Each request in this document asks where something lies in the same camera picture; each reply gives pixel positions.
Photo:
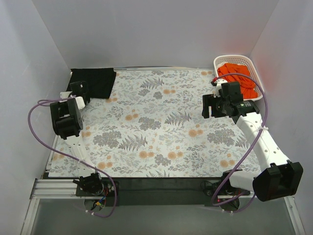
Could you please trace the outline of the black t shirt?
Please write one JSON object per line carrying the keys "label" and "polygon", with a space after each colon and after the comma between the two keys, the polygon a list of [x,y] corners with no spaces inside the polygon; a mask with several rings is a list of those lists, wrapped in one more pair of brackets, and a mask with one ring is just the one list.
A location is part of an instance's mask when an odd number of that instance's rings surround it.
{"label": "black t shirt", "polygon": [[72,75],[67,86],[70,91],[70,83],[86,81],[90,98],[108,99],[116,78],[113,68],[100,69],[71,69]]}

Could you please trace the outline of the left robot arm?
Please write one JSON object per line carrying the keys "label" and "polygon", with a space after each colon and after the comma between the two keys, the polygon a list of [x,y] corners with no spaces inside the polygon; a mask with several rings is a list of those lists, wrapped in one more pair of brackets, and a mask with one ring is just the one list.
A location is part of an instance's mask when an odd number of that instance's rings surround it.
{"label": "left robot arm", "polygon": [[62,100],[50,103],[52,127],[55,134],[63,139],[77,161],[78,180],[73,182],[83,192],[94,196],[104,190],[99,173],[94,169],[83,142],[83,121],[80,111],[85,108],[84,98],[74,97],[70,92],[61,93]]}

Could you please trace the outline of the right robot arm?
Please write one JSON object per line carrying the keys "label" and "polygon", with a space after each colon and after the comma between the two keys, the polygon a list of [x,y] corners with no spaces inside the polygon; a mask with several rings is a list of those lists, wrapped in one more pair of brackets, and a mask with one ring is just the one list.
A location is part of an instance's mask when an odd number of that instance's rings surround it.
{"label": "right robot arm", "polygon": [[238,189],[251,191],[262,202],[296,194],[303,167],[299,162],[292,162],[278,147],[265,126],[266,119],[261,116],[254,101],[232,102],[229,98],[207,94],[203,95],[202,103],[204,118],[232,118],[250,143],[243,158],[253,151],[261,169],[259,175],[239,170],[238,167],[243,162],[239,160],[231,171],[223,173],[214,197],[221,189],[229,195]]}

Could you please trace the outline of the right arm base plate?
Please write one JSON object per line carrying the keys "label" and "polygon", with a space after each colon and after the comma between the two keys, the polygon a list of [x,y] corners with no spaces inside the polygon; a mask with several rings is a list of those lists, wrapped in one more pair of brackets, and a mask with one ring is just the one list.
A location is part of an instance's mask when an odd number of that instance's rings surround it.
{"label": "right arm base plate", "polygon": [[[205,195],[212,196],[215,193],[216,189],[218,188],[219,184],[220,181],[205,180],[201,182],[200,187]],[[246,192],[246,190],[244,189],[234,188],[225,185],[219,191],[218,195],[237,196],[242,192],[245,192],[245,195],[250,195],[250,192]]]}

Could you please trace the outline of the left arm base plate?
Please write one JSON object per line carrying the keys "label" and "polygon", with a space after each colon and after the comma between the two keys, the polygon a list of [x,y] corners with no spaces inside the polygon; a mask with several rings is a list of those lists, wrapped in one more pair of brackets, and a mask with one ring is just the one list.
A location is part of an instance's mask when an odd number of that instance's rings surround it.
{"label": "left arm base plate", "polygon": [[95,194],[92,194],[89,192],[84,192],[80,187],[77,187],[75,195],[81,196],[81,197],[83,197],[83,196],[85,196],[85,197],[89,197],[89,196],[90,197],[92,197],[92,196],[100,197],[100,196],[104,196],[105,194],[107,194],[108,197],[114,197],[115,192],[118,195],[119,185],[120,185],[119,181],[114,181],[115,186],[109,180],[103,180],[102,184],[104,186],[103,190],[98,195],[95,195]]}

